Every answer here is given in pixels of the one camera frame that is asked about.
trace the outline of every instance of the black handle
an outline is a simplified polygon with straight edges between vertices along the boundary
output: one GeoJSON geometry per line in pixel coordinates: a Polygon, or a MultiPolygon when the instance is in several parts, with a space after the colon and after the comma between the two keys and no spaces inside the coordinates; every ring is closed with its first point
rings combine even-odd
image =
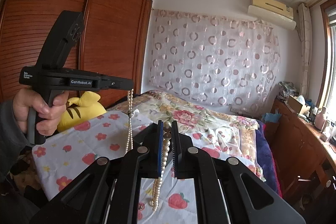
{"type": "MultiPolygon", "coordinates": [[[[63,90],[51,90],[48,88],[41,88],[41,87],[33,87],[33,90],[42,96],[43,100],[48,104],[49,107],[53,106],[54,98],[57,95],[62,94],[64,92],[63,90]]],[[[38,112],[36,112],[34,108],[32,107],[29,108],[26,138],[33,145],[45,143],[46,137],[41,135],[36,130],[36,124],[43,120],[45,119],[39,117],[38,112]]]]}

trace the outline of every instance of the wooden wardrobe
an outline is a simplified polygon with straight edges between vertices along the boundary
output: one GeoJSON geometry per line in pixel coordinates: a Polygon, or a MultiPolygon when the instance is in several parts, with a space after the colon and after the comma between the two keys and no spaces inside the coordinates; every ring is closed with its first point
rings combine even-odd
{"type": "MultiPolygon", "coordinates": [[[[140,92],[151,0],[2,0],[0,1],[0,101],[22,87],[23,66],[36,63],[42,45],[63,10],[82,11],[85,31],[65,67],[133,79],[140,92]]],[[[103,90],[109,106],[126,95],[103,90]]]]}

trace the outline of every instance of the person's arm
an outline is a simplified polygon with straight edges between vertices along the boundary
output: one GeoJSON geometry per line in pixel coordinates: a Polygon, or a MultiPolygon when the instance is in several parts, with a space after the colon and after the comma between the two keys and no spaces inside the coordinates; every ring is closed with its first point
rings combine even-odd
{"type": "Polygon", "coordinates": [[[33,107],[41,118],[47,119],[36,125],[40,134],[52,135],[66,110],[68,92],[58,95],[50,108],[42,97],[33,90],[22,89],[13,100],[0,104],[0,182],[16,162],[20,151],[30,143],[26,140],[29,107],[33,107]]]}

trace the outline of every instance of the white wall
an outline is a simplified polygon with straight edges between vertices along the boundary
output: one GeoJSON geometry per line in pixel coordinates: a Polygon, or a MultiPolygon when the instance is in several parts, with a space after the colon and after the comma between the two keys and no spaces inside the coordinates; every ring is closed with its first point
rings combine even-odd
{"type": "Polygon", "coordinates": [[[316,103],[319,97],[324,69],[325,38],[320,5],[327,0],[310,8],[312,28],[312,55],[309,67],[308,97],[316,103]]]}
{"type": "MultiPolygon", "coordinates": [[[[247,15],[250,4],[251,0],[154,0],[153,8],[254,20],[255,18],[247,15]]],[[[298,33],[297,31],[289,31],[280,27],[276,27],[275,30],[278,34],[281,55],[281,65],[276,82],[278,83],[283,80],[292,81],[299,88],[302,65],[301,42],[298,33]]],[[[151,50],[149,50],[151,46],[148,45],[152,43],[152,34],[153,30],[149,28],[143,68],[142,92],[154,89],[148,82],[152,61],[151,50]]],[[[269,111],[271,109],[277,94],[278,86],[276,85],[266,102],[267,108],[265,110],[269,111]]]]}

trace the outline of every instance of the curtain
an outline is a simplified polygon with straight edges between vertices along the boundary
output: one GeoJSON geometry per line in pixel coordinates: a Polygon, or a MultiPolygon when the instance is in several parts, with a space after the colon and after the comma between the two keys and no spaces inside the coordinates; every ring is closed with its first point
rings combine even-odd
{"type": "Polygon", "coordinates": [[[154,10],[150,83],[212,109],[259,115],[280,64],[267,23],[154,10]]]}
{"type": "Polygon", "coordinates": [[[308,83],[309,83],[309,64],[311,59],[311,18],[309,8],[304,3],[298,7],[300,18],[300,40],[302,46],[302,77],[300,94],[307,99],[308,96],[308,83]]]}

